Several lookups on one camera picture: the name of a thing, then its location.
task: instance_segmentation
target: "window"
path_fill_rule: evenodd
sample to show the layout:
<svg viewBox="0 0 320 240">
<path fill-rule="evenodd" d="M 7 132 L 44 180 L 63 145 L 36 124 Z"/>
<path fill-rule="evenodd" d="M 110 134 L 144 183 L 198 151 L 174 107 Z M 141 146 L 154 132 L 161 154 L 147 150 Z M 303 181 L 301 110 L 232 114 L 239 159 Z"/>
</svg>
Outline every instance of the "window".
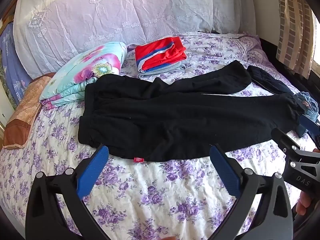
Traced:
<svg viewBox="0 0 320 240">
<path fill-rule="evenodd" d="M 320 23 L 316 18 L 316 46 L 313 57 L 312 70 L 320 76 Z"/>
</svg>

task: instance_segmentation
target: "screw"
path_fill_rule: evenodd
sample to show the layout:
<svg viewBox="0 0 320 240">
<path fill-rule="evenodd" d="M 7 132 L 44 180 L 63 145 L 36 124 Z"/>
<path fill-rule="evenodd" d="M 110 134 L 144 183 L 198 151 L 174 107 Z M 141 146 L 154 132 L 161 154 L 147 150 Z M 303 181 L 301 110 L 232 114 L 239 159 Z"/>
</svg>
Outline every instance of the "screw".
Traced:
<svg viewBox="0 0 320 240">
<path fill-rule="evenodd" d="M 276 173 L 275 173 L 275 177 L 276 177 L 277 179 L 281 179 L 281 178 L 282 178 L 282 175 L 281 175 L 281 173 L 276 172 Z"/>
<path fill-rule="evenodd" d="M 68 168 L 65 171 L 65 174 L 67 174 L 67 175 L 71 175 L 72 173 L 73 173 L 73 168 Z"/>
<path fill-rule="evenodd" d="M 244 169 L 244 173 L 247 174 L 247 175 L 252 175 L 253 174 L 253 171 L 249 168 L 246 168 Z"/>
<path fill-rule="evenodd" d="M 43 172 L 42 172 L 42 171 L 38 172 L 37 175 L 36 175 L 36 177 L 37 177 L 38 179 L 39 179 L 39 178 L 42 178 L 42 176 L 43 176 Z"/>
</svg>

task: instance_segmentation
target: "black pants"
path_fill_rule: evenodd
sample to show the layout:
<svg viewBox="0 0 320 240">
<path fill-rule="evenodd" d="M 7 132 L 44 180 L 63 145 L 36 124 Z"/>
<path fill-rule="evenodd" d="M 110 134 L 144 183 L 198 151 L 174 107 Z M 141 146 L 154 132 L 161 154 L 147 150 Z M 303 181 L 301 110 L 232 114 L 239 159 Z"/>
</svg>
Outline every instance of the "black pants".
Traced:
<svg viewBox="0 0 320 240">
<path fill-rule="evenodd" d="M 243 70 L 236 62 L 172 85 L 104 75 L 86 87 L 78 140 L 92 147 L 102 143 L 122 158 L 163 162 L 208 156 L 216 143 L 226 152 L 261 143 L 275 127 L 294 129 L 305 112 L 294 95 L 202 94 L 241 91 L 251 81 Z"/>
</svg>

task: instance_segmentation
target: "human hand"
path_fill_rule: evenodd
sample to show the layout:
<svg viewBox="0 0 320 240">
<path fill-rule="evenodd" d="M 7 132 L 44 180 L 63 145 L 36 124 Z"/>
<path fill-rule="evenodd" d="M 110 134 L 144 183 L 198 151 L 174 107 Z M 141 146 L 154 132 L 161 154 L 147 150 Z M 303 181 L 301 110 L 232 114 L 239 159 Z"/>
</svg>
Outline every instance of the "human hand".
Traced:
<svg viewBox="0 0 320 240">
<path fill-rule="evenodd" d="M 318 149 L 314 149 L 313 152 L 320 153 L 320 151 Z M 304 216 L 306 214 L 307 208 L 310 206 L 310 204 L 311 204 L 311 197 L 307 193 L 301 192 L 300 198 L 297 203 L 296 212 L 299 215 Z"/>
</svg>

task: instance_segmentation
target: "pillow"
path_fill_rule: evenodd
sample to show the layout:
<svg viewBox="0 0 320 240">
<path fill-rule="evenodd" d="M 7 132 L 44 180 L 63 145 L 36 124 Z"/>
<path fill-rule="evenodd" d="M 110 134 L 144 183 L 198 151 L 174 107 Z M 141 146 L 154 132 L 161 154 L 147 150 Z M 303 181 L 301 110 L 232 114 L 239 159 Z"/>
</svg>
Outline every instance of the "pillow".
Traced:
<svg viewBox="0 0 320 240">
<path fill-rule="evenodd" d="M 213 0 L 213 29 L 219 33 L 255 35 L 253 0 Z"/>
<path fill-rule="evenodd" d="M 42 108 L 39 102 L 40 94 L 54 74 L 49 73 L 29 84 L 22 101 L 4 129 L 4 148 L 19 149 L 26 146 L 33 123 Z"/>
<path fill-rule="evenodd" d="M 143 45 L 211 32 L 212 14 L 212 0 L 18 0 L 13 35 L 22 65 L 36 78 L 110 41 Z"/>
</svg>

